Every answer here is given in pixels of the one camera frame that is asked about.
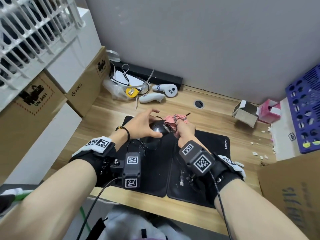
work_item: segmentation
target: purple plastic basket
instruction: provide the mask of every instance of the purple plastic basket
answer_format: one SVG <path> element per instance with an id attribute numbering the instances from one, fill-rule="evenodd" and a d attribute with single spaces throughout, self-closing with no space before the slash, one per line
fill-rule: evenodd
<path id="1" fill-rule="evenodd" d="M 285 91 L 300 153 L 320 149 L 320 64 Z"/>

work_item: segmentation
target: wooden desk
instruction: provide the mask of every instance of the wooden desk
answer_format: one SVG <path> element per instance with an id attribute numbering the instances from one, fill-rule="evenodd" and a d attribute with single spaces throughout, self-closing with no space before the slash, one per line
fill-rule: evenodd
<path id="1" fill-rule="evenodd" d="M 205 107 L 203 109 L 194 107 L 196 99 L 204 102 Z M 257 171 L 262 167 L 260 162 L 263 161 L 265 164 L 276 162 L 270 141 L 271 136 L 267 131 L 267 124 L 258 122 L 253 129 L 233 118 L 231 113 L 237 103 L 238 100 L 236 99 L 184 86 L 176 97 L 166 98 L 161 103 L 153 101 L 147 104 L 139 104 L 135 111 L 135 101 L 112 100 L 110 93 L 102 88 L 94 105 L 86 117 L 83 118 L 78 129 L 52 166 L 52 171 L 54 172 L 66 165 L 71 155 L 90 139 L 102 135 L 109 136 L 118 125 L 122 124 L 127 115 L 135 116 L 137 113 L 153 107 L 160 110 L 158 115 L 161 117 L 191 113 L 188 120 L 196 124 L 198 130 L 229 137 L 231 159 L 245 165 L 246 183 L 261 194 L 257 176 Z M 253 156 L 252 152 L 257 152 L 259 156 Z M 266 155 L 269 159 L 260 160 L 260 155 Z M 100 190 L 101 188 L 94 188 L 91 194 L 97 196 Z M 101 198 L 227 234 L 224 221 L 215 209 L 112 186 L 101 194 Z"/>

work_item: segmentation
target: clear plastic bag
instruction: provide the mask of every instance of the clear plastic bag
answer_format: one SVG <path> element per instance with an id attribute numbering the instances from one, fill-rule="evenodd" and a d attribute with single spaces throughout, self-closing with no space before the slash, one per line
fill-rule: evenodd
<path id="1" fill-rule="evenodd" d="M 125 89 L 123 86 L 115 84 L 113 81 L 110 80 L 109 77 L 103 80 L 102 85 L 105 89 L 107 89 L 112 96 L 112 99 L 121 100 L 121 101 L 129 101 L 132 98 L 126 95 Z"/>

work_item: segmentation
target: pink tissue box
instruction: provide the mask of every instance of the pink tissue box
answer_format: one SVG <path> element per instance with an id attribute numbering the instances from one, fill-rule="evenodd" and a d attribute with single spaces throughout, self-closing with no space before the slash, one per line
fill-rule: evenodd
<path id="1" fill-rule="evenodd" d="M 266 123 L 273 123 L 281 117 L 280 103 L 268 99 L 259 106 L 259 120 Z"/>

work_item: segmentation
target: plastic basket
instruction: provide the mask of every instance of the plastic basket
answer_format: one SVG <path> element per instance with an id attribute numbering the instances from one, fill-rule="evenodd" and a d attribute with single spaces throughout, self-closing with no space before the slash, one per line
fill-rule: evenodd
<path id="1" fill-rule="evenodd" d="M 320 149 L 320 64 L 285 91 L 300 153 Z"/>
<path id="2" fill-rule="evenodd" d="M 74 0 L 0 0 L 0 111 L 82 26 Z"/>

